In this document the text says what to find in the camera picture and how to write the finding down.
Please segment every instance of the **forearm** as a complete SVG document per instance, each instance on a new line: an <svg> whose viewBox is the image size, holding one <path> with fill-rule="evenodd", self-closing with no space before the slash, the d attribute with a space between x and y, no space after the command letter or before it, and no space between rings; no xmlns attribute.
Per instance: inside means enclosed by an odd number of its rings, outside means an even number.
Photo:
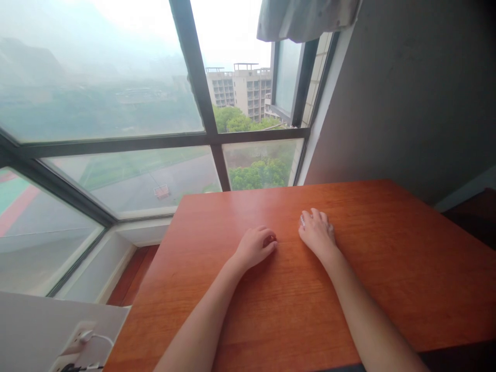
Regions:
<svg viewBox="0 0 496 372"><path fill-rule="evenodd" d="M155 367L161 371L210 371L233 293L244 269L230 259L219 272Z"/></svg>
<svg viewBox="0 0 496 372"><path fill-rule="evenodd" d="M375 303L337 248L323 258L353 342L368 372L427 371L419 356Z"/></svg>

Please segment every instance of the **window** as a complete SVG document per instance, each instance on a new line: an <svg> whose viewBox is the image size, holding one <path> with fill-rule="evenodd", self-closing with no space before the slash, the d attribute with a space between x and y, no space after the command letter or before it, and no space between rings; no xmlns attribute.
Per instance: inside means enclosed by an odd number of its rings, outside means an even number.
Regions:
<svg viewBox="0 0 496 372"><path fill-rule="evenodd" d="M221 190L208 146L49 158L45 162L119 219L173 213L184 195Z"/></svg>
<svg viewBox="0 0 496 372"><path fill-rule="evenodd" d="M37 296L46 296L103 231L9 168L0 169L0 221L0 290Z"/></svg>
<svg viewBox="0 0 496 372"><path fill-rule="evenodd" d="M301 139L292 139L223 145L231 188L251 190L292 185L302 144Z"/></svg>
<svg viewBox="0 0 496 372"><path fill-rule="evenodd" d="M296 44L291 40L281 41L275 104L286 112L291 112L291 106L293 105L300 51L300 44Z"/></svg>
<svg viewBox="0 0 496 372"><path fill-rule="evenodd" d="M261 0L144 1L0 5L0 290L53 296L103 231L173 215L185 195L297 179L336 34L288 61L283 42L256 40ZM221 8L243 17L212 22ZM23 244L49 262L25 266Z"/></svg>
<svg viewBox="0 0 496 372"><path fill-rule="evenodd" d="M0 123L16 141L204 131L168 2L8 4ZM150 40L150 13L162 20L167 44Z"/></svg>
<svg viewBox="0 0 496 372"><path fill-rule="evenodd" d="M298 44L287 39L274 43L271 67L274 70L271 94L272 110L277 112L293 127L301 127L305 100L319 39Z"/></svg>

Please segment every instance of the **wooden desk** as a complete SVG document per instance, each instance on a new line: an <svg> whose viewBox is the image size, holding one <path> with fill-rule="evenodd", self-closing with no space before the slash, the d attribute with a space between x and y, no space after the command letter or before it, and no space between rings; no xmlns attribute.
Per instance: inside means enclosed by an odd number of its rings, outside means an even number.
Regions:
<svg viewBox="0 0 496 372"><path fill-rule="evenodd" d="M496 337L496 253L391 181L189 195L105 371L152 371L245 230L261 224L279 248L241 280L214 370L358 363L331 281L298 236L310 207L329 215L338 246L417 351Z"/></svg>

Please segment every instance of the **overcast sky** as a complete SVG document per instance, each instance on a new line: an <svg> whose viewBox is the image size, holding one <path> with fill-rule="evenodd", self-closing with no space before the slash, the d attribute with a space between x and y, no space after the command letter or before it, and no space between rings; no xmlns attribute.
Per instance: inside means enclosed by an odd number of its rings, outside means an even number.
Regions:
<svg viewBox="0 0 496 372"><path fill-rule="evenodd" d="M206 67L270 66L271 44L256 39L261 0L191 0ZM64 66L147 69L181 55L167 0L0 0L0 36L50 49Z"/></svg>

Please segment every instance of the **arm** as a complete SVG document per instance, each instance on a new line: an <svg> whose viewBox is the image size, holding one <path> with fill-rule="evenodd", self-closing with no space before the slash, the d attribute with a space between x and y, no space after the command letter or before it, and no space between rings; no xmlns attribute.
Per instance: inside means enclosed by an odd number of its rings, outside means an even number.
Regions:
<svg viewBox="0 0 496 372"><path fill-rule="evenodd" d="M170 343L154 372L210 371L224 317L243 274L277 247L275 234L265 226L249 229Z"/></svg>
<svg viewBox="0 0 496 372"><path fill-rule="evenodd" d="M368 372L428 371L420 357L375 303L337 248L325 213L303 211L300 237L315 253L334 285L348 328Z"/></svg>

